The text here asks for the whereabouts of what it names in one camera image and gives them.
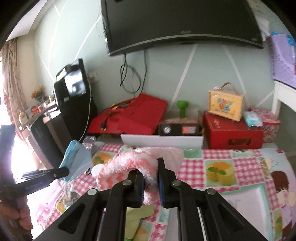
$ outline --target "fluffy cloth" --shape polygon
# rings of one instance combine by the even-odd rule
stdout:
[[[145,178],[144,204],[158,201],[157,159],[159,157],[163,157],[166,169],[177,174],[183,161],[182,150],[160,147],[139,148],[131,152],[123,152],[104,165],[95,177],[99,188],[110,189],[116,183],[127,179],[129,171],[138,169]]]

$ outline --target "patterned curtain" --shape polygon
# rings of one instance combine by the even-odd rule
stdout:
[[[18,129],[21,125],[18,118],[19,111],[25,111],[27,105],[17,64],[17,38],[6,42],[3,46],[2,74],[4,77],[4,104],[7,106],[7,112],[11,122],[14,123]]]

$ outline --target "yellow wooden box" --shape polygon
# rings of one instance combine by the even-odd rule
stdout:
[[[240,121],[243,113],[244,95],[234,91],[222,90],[231,84],[225,83],[222,87],[209,91],[209,113],[220,115],[234,121]]]

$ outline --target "pink floral box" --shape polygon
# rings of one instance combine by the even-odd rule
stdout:
[[[281,122],[278,120],[278,117],[274,115],[270,109],[262,107],[251,107],[249,110],[255,112],[263,122],[263,142],[273,142],[276,137],[276,133],[279,130],[279,126],[281,125]]]

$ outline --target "wall socket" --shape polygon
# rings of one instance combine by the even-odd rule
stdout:
[[[90,72],[87,74],[87,79],[91,84],[98,82],[98,75],[96,72]]]

